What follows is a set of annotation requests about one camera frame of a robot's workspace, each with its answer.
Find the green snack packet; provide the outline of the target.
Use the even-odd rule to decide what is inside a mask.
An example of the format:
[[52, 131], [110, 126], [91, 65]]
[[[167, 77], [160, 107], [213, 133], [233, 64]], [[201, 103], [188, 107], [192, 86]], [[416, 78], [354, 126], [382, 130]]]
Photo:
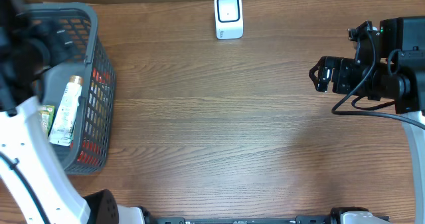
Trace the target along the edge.
[[50, 129], [54, 120], [54, 110], [55, 106], [53, 105], [42, 105], [41, 109], [39, 110], [39, 114], [41, 115], [42, 128], [47, 136], [50, 133]]

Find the white tube with gold cap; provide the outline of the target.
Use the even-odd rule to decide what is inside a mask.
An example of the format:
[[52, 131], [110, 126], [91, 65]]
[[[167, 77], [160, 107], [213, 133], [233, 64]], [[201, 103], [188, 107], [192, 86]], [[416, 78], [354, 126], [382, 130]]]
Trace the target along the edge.
[[72, 75], [70, 77], [50, 130], [48, 137], [50, 143], [70, 146], [83, 81], [81, 76]]

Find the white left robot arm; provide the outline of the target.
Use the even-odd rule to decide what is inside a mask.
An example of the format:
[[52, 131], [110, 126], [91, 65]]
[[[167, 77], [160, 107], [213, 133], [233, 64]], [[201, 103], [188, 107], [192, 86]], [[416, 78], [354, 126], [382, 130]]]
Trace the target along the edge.
[[68, 178], [104, 167], [115, 90], [91, 7], [1, 0], [1, 179], [28, 223], [147, 223]]

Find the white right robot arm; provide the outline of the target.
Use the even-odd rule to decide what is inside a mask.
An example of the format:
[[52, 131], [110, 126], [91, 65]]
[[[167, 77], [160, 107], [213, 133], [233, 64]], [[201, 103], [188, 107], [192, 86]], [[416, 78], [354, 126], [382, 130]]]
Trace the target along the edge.
[[392, 49], [380, 61], [375, 49], [358, 51], [354, 59], [323, 56], [310, 69], [316, 91], [343, 98], [335, 115], [373, 116], [402, 122], [412, 159], [416, 223], [424, 222], [424, 57], [421, 51]]

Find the white barcode scanner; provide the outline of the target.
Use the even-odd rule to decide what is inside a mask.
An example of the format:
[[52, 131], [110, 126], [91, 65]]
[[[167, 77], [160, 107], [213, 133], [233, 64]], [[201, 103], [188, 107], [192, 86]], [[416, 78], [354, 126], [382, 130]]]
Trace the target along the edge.
[[218, 40], [239, 39], [243, 36], [242, 0], [214, 0], [214, 18]]

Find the grey plastic shopping basket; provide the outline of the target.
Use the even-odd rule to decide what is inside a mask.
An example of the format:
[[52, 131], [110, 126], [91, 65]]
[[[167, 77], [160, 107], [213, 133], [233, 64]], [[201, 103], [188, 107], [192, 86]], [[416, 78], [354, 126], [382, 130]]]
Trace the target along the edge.
[[77, 75], [84, 80], [72, 142], [52, 148], [67, 174], [100, 171], [106, 164], [110, 142], [116, 72], [98, 37], [97, 15], [84, 3], [30, 4], [27, 11], [37, 25], [45, 21], [61, 25], [77, 50], [34, 83], [42, 104], [58, 107], [70, 77]]

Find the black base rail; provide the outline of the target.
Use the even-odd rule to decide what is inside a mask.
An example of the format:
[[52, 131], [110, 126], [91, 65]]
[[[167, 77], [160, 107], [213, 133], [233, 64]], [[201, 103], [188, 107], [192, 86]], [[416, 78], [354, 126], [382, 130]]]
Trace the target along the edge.
[[146, 208], [140, 207], [145, 223], [156, 224], [331, 224], [342, 223], [343, 211], [360, 214], [359, 220], [348, 223], [390, 223], [389, 216], [374, 216], [362, 207], [335, 207], [327, 215], [298, 215], [292, 218], [230, 218], [185, 219], [184, 217], [154, 217]]

